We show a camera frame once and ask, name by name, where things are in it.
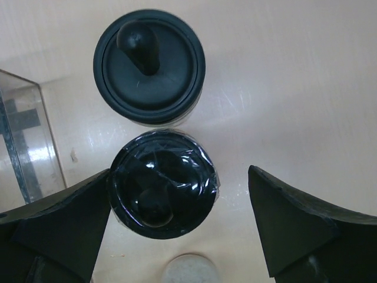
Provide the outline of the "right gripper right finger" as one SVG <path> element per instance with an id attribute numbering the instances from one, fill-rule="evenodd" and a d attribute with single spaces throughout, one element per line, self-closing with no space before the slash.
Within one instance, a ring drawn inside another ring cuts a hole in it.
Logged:
<path id="1" fill-rule="evenodd" d="M 276 282 L 376 282 L 376 217 L 294 188 L 257 166 L 249 194 Z"/>

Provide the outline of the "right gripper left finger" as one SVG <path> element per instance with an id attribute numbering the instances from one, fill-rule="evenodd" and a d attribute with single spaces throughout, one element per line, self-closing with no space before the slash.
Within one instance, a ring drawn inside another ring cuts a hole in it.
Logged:
<path id="1" fill-rule="evenodd" d="M 1 282 L 90 282 L 110 214 L 105 169 L 1 213 Z"/>

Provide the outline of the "black cap spice jar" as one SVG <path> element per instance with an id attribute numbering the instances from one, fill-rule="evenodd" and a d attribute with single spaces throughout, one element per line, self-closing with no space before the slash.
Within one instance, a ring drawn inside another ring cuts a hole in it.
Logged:
<path id="1" fill-rule="evenodd" d="M 119 223 L 151 239 L 174 239 L 196 229 L 211 212 L 219 187 L 203 146 L 176 129 L 147 131 L 128 142 L 107 178 Z"/>

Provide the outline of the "black knob lid bottle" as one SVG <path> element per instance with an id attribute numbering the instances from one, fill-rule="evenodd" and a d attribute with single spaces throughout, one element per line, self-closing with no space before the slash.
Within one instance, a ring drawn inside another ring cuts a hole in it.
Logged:
<path id="1" fill-rule="evenodd" d="M 196 106 L 206 59 L 198 36 L 182 19 L 141 9 L 119 17 L 103 32 L 93 75 L 115 112 L 157 127 L 178 123 Z"/>

